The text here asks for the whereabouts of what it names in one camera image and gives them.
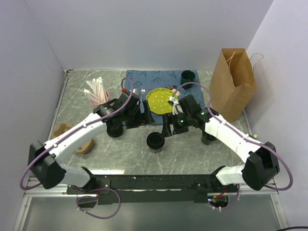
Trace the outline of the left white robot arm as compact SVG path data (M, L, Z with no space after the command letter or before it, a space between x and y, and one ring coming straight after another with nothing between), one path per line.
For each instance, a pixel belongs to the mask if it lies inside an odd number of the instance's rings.
M122 135L124 126L130 129L153 122L148 102L140 100L135 93L123 92L118 99L99 105L62 135L45 143L32 143L28 169L45 189L61 183L77 186L83 193L91 193L97 184L96 176L86 167L64 164L64 158L97 135L106 132L110 137L117 138Z

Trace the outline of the black coffee cup lid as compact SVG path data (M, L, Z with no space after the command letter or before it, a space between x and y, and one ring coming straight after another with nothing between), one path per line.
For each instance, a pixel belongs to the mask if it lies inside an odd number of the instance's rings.
M152 132L147 136L146 143L149 148L161 148L165 145L165 138L159 132Z

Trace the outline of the dark transparent coffee cup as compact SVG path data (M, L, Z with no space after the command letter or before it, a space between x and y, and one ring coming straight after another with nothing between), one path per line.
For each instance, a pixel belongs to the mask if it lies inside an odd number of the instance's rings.
M163 150L163 147L161 147L161 148L149 148L149 150L153 153L159 153Z

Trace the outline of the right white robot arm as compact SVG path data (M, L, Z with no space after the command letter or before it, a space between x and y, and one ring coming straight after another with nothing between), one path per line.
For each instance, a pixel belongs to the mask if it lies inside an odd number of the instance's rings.
M270 142L263 144L232 126L214 109L201 108L192 95L181 99L171 96L167 103L172 112L164 115L163 137L188 132L190 126L199 128L205 144L218 140L243 162L240 166L215 170L210 181L214 191L221 192L230 184L246 184L259 191L279 173L278 158L272 153L275 147Z

